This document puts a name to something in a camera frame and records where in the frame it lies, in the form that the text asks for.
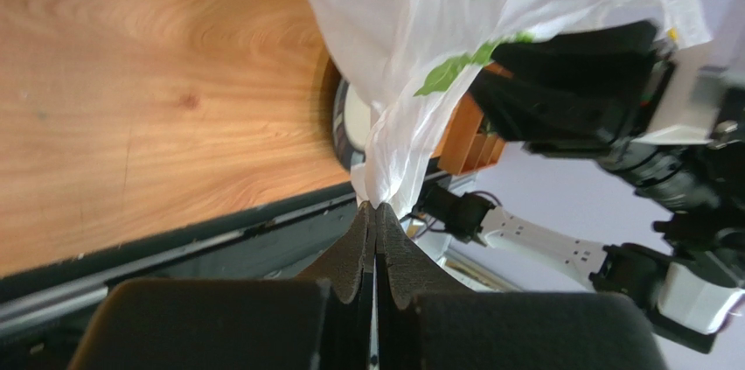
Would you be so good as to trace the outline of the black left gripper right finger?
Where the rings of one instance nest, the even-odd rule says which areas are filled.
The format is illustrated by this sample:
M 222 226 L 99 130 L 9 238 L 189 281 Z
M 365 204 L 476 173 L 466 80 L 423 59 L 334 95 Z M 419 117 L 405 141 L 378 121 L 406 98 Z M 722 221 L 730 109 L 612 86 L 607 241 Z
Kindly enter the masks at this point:
M 383 369 L 663 369 L 651 327 L 615 294 L 477 292 L 375 211 Z

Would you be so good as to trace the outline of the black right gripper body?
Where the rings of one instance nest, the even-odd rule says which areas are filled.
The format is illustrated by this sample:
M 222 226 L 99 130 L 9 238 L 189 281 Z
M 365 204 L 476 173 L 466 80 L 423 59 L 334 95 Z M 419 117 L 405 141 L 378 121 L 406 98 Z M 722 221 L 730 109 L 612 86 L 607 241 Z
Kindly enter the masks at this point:
M 498 45 L 469 93 L 496 134 L 544 157 L 606 157 L 651 124 L 676 70 L 651 21 Z

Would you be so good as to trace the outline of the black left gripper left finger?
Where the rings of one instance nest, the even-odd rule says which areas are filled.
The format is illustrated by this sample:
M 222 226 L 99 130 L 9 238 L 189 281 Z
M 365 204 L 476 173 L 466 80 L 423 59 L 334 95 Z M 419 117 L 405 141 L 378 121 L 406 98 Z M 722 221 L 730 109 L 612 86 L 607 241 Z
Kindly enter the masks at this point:
M 373 206 L 285 280 L 134 279 L 95 312 L 73 369 L 366 369 Z

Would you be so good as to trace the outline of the white plastic bag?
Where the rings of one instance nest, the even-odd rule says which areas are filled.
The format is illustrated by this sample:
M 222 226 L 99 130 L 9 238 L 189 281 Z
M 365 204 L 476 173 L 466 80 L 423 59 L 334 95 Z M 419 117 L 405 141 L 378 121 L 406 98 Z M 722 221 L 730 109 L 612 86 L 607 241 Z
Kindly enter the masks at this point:
M 681 47 L 712 35 L 700 0 L 308 0 L 339 72 L 372 110 L 358 202 L 410 213 L 449 118 L 491 52 L 599 29 L 618 8 L 654 7 Z

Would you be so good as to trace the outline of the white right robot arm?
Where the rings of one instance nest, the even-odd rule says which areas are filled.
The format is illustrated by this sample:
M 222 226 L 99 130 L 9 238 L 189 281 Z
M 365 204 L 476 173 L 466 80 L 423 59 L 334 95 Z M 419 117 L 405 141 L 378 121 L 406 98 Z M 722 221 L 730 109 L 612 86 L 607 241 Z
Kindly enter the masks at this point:
M 497 47 L 467 94 L 478 141 L 512 161 L 550 212 L 433 187 L 414 240 L 456 243 L 631 299 L 698 353 L 744 331 L 744 16 L 714 38 L 657 40 L 649 21 Z

